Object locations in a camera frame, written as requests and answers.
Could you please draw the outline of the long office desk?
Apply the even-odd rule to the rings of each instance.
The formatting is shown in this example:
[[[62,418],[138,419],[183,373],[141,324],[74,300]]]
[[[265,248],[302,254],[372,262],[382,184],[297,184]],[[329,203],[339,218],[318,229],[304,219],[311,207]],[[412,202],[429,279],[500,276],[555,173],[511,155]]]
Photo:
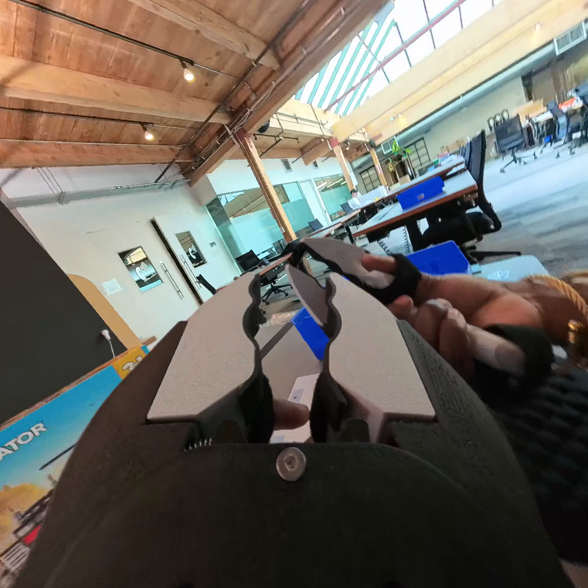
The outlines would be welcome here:
[[[445,187],[442,195],[406,212],[402,211],[398,202],[387,206],[359,226],[352,232],[352,236],[354,238],[366,237],[370,242],[377,241],[387,237],[391,231],[424,219],[427,215],[431,215],[434,209],[446,203],[457,201],[465,196],[475,195],[478,192],[478,185],[467,170],[453,178],[444,180],[444,182]]]

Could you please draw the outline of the colourful toy set box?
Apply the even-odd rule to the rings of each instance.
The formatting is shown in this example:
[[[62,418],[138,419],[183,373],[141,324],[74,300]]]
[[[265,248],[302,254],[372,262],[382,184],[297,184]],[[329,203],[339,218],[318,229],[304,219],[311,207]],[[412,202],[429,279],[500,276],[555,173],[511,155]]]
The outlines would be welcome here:
[[[130,349],[1,426],[1,587],[23,570],[83,431],[148,353]]]

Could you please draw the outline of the tall black office chair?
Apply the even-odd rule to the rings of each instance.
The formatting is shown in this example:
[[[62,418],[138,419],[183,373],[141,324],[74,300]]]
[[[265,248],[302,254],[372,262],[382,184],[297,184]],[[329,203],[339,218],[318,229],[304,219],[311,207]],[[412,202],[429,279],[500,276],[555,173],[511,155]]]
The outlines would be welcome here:
[[[444,209],[427,217],[428,228],[423,233],[422,244],[426,247],[453,241],[470,262],[481,262],[489,257],[521,256],[520,251],[481,251],[476,244],[491,233],[501,230],[502,222],[484,189],[484,167],[486,162],[486,132],[482,130],[469,143],[469,154],[465,165],[477,186],[471,200],[449,203]]]

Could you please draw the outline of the black board panel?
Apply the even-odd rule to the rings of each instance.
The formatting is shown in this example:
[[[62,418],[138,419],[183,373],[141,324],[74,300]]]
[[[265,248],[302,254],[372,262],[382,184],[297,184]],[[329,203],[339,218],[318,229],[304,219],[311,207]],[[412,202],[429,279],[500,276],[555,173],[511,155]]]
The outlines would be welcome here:
[[[1,205],[1,422],[126,347],[70,278]]]

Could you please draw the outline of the cluster of office chairs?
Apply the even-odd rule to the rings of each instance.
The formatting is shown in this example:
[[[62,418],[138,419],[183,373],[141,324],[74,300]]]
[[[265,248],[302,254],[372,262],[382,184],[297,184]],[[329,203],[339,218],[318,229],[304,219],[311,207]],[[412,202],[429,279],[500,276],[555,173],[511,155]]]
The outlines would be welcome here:
[[[575,87],[562,102],[536,99],[512,115],[505,112],[492,132],[496,155],[502,158],[500,174],[539,160],[545,151],[556,159],[565,151],[573,156],[587,144],[587,85]]]

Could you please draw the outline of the person's left hand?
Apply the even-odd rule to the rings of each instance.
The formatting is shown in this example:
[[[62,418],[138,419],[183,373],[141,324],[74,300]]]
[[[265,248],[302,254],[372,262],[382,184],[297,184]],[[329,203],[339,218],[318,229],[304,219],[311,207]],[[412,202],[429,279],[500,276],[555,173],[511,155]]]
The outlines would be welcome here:
[[[294,430],[305,426],[310,419],[310,410],[303,403],[283,399],[273,400],[273,430]]]

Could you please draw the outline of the person's right hand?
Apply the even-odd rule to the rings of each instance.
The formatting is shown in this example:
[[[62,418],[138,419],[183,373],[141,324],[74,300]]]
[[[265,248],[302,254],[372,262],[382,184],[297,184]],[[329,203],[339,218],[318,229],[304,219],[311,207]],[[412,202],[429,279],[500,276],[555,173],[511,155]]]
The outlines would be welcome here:
[[[495,282],[468,275],[423,275],[413,297],[401,296],[387,308],[466,380],[474,374],[467,325],[531,327],[560,343],[575,311],[563,294],[537,280]]]

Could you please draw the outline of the potted plant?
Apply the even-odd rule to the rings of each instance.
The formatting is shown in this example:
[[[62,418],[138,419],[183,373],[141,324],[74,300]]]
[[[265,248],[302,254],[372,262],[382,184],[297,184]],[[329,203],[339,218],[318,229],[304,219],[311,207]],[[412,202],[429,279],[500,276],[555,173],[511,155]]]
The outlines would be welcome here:
[[[387,170],[390,174],[393,184],[402,183],[402,178],[408,175],[404,161],[405,151],[399,146],[396,138],[390,142],[390,157],[387,162]]]

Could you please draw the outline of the building steps instruction booklet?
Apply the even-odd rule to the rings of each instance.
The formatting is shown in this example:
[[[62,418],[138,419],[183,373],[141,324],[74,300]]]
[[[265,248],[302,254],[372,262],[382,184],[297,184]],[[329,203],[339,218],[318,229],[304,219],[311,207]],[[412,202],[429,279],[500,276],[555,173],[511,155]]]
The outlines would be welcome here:
[[[311,409],[315,387],[319,374],[298,377],[288,396],[288,401],[297,405],[304,405]],[[275,429],[270,438],[271,444],[307,443],[312,438],[310,421],[296,429]]]

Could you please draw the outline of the wooden-edged office desk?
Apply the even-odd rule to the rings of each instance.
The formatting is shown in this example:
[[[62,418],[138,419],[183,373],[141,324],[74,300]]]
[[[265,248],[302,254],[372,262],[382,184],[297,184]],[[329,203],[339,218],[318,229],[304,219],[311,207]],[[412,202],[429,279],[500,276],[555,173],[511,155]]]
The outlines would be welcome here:
[[[291,253],[284,255],[282,257],[279,257],[279,258],[275,258],[275,259],[269,261],[269,263],[267,265],[264,265],[264,266],[261,266],[260,268],[257,268],[256,273],[259,276],[266,275],[266,274],[272,272],[273,270],[275,270],[276,268],[280,268],[283,265],[292,262],[294,260],[294,258],[295,258],[294,252],[291,252]]]

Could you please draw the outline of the gold bangles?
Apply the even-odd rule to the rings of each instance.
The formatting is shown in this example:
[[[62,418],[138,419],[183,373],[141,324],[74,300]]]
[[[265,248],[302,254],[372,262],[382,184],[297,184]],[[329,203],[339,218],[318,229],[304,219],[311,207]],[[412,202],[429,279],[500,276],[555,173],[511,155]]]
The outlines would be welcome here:
[[[587,270],[562,277],[534,275],[524,279],[531,285],[542,312],[546,330],[556,330],[556,341],[569,345],[573,364],[587,369]]]

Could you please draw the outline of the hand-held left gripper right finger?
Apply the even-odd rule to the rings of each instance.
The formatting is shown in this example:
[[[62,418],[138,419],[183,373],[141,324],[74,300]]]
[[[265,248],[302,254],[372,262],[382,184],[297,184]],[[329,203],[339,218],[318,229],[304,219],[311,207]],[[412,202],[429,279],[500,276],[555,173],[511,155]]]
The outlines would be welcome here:
[[[332,274],[325,328],[329,341],[311,408],[314,442],[389,442],[391,422],[436,421],[401,327],[384,305]]]

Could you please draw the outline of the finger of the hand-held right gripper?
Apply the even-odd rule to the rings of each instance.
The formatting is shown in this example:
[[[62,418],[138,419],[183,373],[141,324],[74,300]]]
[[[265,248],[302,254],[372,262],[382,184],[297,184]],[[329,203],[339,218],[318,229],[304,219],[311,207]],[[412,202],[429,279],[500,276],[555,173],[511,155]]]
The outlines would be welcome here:
[[[328,321],[326,289],[314,277],[293,265],[286,266],[286,274],[292,289],[313,320],[318,325],[326,325]]]
[[[311,258],[325,264],[332,272],[341,275],[366,277],[370,272],[363,265],[366,251],[351,243],[332,238],[305,238],[290,247],[289,261],[298,266],[303,257]]]

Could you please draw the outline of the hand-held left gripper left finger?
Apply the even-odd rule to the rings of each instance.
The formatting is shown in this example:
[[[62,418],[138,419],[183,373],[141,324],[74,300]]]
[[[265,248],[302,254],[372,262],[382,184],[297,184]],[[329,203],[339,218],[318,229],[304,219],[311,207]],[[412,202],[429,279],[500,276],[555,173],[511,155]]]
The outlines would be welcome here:
[[[260,277],[243,274],[188,319],[148,423],[189,423],[190,442],[270,440],[273,394],[255,339],[260,304]]]

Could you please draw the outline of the white door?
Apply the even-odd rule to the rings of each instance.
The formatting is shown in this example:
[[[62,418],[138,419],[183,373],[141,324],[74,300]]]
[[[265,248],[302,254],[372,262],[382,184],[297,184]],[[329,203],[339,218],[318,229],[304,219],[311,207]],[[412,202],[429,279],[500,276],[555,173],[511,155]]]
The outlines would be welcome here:
[[[193,217],[188,211],[181,211],[151,217],[149,223],[171,257],[182,284],[187,286],[195,304],[202,305],[212,296],[200,280],[209,269],[212,255],[207,252]]]

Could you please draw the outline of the wooden post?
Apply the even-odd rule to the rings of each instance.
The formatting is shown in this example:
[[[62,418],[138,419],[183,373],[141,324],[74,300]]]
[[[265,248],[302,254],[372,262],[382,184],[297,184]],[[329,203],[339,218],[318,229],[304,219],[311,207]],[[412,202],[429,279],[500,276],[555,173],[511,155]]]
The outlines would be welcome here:
[[[254,177],[256,178],[259,187],[261,188],[268,207],[273,218],[280,229],[283,238],[287,243],[296,240],[295,232],[292,225],[283,209],[275,188],[269,179],[269,176],[264,168],[261,157],[256,150],[254,140],[251,135],[246,133],[245,129],[241,128],[236,133],[239,146],[245,155],[249,167],[252,169]]]

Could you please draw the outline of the small blue plastic bin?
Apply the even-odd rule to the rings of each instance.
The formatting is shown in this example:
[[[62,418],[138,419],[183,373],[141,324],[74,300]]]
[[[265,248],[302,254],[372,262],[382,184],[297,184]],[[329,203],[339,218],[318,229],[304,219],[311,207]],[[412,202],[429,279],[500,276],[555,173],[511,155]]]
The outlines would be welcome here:
[[[402,211],[406,212],[442,195],[444,187],[443,178],[436,176],[401,191],[396,199],[401,205]]]

